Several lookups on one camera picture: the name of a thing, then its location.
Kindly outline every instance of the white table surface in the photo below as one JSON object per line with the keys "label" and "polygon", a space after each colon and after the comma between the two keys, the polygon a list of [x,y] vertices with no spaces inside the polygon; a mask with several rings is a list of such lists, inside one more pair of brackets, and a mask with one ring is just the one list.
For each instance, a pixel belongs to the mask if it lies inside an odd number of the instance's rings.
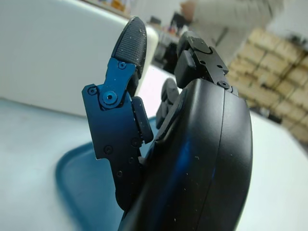
{"label": "white table surface", "polygon": [[[151,66],[139,92],[148,116],[168,74]],[[280,126],[251,114],[250,190],[238,231],[308,230],[308,157]],[[54,171],[67,151],[90,141],[86,118],[0,100],[0,230],[69,231]]]}

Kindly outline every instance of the blue tray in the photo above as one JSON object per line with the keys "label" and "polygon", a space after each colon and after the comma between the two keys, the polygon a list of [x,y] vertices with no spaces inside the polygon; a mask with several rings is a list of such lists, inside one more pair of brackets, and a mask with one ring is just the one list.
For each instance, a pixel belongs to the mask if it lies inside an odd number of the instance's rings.
{"label": "blue tray", "polygon": [[[154,137],[158,130],[150,119]],[[141,147],[145,157],[149,144]],[[67,211],[82,230],[117,231],[123,210],[117,205],[108,160],[96,160],[92,143],[67,152],[56,167],[56,184]]]}

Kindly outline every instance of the black screw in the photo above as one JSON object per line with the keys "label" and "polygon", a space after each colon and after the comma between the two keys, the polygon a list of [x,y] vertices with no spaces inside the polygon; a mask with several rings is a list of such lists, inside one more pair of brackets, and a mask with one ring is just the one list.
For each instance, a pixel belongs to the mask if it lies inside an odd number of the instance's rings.
{"label": "black screw", "polygon": [[96,95],[96,93],[97,93],[96,87],[92,87],[88,89],[89,95]]}
{"label": "black screw", "polygon": [[137,147],[138,144],[139,144],[139,139],[138,139],[138,138],[133,138],[133,139],[131,140],[131,145],[132,145],[133,147]]}
{"label": "black screw", "polygon": [[119,177],[119,178],[122,177],[122,175],[123,175],[123,172],[122,172],[122,171],[118,171],[118,172],[116,173],[116,176]]}
{"label": "black screw", "polygon": [[230,88],[229,84],[225,81],[218,81],[217,85],[223,87],[224,89],[228,90]]}
{"label": "black screw", "polygon": [[107,154],[107,155],[110,155],[113,151],[113,148],[111,146],[106,146],[104,148],[104,152]]}

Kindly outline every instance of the person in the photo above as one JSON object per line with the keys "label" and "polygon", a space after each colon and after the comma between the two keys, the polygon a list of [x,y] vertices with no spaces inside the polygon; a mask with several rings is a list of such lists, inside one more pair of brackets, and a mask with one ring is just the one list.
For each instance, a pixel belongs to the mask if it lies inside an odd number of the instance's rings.
{"label": "person", "polygon": [[190,30],[216,47],[225,64],[236,56],[256,27],[265,27],[292,0],[189,0],[181,11]]}

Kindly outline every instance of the black rubber fingertip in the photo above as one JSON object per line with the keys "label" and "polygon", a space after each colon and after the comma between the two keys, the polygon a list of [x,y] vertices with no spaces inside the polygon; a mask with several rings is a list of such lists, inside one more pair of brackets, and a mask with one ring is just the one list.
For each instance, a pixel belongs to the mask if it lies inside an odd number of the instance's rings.
{"label": "black rubber fingertip", "polygon": [[138,70],[138,78],[141,78],[146,56],[147,35],[143,21],[132,18],[121,33],[112,52],[113,58],[135,64]]}

